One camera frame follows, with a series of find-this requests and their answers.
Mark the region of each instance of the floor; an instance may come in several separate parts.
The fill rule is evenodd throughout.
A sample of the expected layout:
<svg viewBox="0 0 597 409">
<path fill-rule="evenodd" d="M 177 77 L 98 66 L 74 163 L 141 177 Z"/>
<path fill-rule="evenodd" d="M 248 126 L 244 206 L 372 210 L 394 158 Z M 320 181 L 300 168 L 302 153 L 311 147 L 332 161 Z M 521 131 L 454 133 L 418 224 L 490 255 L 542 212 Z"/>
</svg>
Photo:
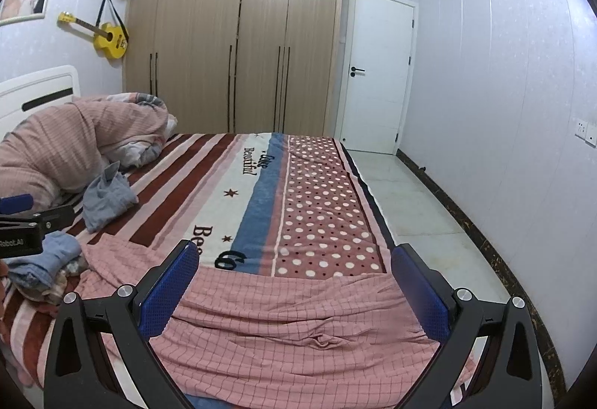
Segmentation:
<svg viewBox="0 0 597 409">
<path fill-rule="evenodd" d="M 501 281 L 448 211 L 413 173 L 389 154 L 350 152 L 360 175 L 377 200 L 396 244 L 408 242 L 431 269 L 456 289 L 466 287 L 480 300 L 510 299 Z M 481 356 L 479 338 L 473 356 Z M 553 408 L 547 374 L 541 362 L 543 408 Z"/>
</svg>

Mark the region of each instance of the guitar strap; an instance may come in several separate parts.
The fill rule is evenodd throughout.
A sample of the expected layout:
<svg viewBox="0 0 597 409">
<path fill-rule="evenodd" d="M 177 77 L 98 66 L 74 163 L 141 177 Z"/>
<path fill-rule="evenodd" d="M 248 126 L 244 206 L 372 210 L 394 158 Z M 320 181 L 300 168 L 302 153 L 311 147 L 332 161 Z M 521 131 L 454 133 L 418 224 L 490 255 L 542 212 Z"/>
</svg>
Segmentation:
<svg viewBox="0 0 597 409">
<path fill-rule="evenodd" d="M 108 1 L 110 2 L 110 5 L 112 6 L 112 9 L 114 10 L 114 14 L 116 15 L 116 18 L 118 19 L 118 23 L 120 23 L 120 26 L 122 27 L 122 33 L 124 34 L 124 38 L 126 38 L 126 41 L 128 41 L 128 32 L 126 31 L 126 26 L 124 26 L 124 23 L 122 23 L 122 20 L 120 19 L 120 15 L 116 11 L 116 7 L 114 6 L 114 3 L 112 3 L 112 0 L 108 0 Z M 106 0 L 102 0 L 101 1 L 101 6 L 100 6 L 100 12 L 97 15 L 97 21 L 96 21 L 96 26 L 98 28 L 100 26 L 101 15 L 104 12 L 104 5 L 105 4 L 106 4 Z"/>
</svg>

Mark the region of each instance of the silver screw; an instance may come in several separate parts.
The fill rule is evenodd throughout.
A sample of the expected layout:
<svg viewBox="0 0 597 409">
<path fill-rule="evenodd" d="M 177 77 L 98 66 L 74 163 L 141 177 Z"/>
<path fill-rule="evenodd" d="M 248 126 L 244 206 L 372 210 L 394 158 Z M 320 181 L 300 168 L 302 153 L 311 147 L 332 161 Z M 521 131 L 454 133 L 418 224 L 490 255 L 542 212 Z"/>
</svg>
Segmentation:
<svg viewBox="0 0 597 409">
<path fill-rule="evenodd" d="M 67 305 L 71 304 L 73 301 L 76 300 L 76 293 L 67 293 L 67 295 L 65 296 L 65 303 Z"/>
<path fill-rule="evenodd" d="M 456 291 L 456 296 L 458 296 L 458 298 L 460 298 L 464 302 L 468 302 L 471 301 L 471 299 L 473 299 L 473 294 L 469 290 L 465 289 Z"/>
<path fill-rule="evenodd" d="M 512 304 L 517 308 L 524 308 L 524 300 L 520 296 L 514 296 Z"/>
<path fill-rule="evenodd" d="M 124 286 L 120 286 L 120 288 L 118 288 L 118 296 L 120 296 L 120 298 L 126 298 L 127 296 L 129 296 L 132 293 L 132 286 L 130 286 L 130 284 L 125 284 Z"/>
</svg>

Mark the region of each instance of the guitar neck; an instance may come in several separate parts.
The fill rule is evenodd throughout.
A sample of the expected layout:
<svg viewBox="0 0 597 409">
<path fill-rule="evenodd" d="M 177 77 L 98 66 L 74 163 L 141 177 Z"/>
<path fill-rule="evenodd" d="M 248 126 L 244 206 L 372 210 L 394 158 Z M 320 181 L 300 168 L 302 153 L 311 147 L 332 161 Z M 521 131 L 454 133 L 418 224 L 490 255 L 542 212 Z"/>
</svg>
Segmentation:
<svg viewBox="0 0 597 409">
<path fill-rule="evenodd" d="M 78 18 L 75 19 L 75 23 L 77 25 L 82 26 L 83 28 L 86 28 L 87 30 L 92 31 L 93 33 L 97 33 L 98 35 L 101 35 L 104 38 L 107 38 L 107 39 L 110 38 L 110 35 L 108 35 L 108 32 L 103 31 L 101 28 L 98 28 L 95 25 L 91 25 L 91 23 L 84 22 L 83 20 L 79 20 Z"/>
</svg>

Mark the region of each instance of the white headboard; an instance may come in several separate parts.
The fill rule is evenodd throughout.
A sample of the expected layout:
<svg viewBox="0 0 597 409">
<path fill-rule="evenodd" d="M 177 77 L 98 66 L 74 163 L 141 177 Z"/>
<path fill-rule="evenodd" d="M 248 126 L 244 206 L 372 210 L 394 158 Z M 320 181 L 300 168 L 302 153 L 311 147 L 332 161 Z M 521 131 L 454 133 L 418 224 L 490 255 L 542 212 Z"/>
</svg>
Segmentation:
<svg viewBox="0 0 597 409">
<path fill-rule="evenodd" d="M 81 96 L 72 65 L 61 65 L 0 83 L 0 140 L 27 116 Z"/>
</svg>

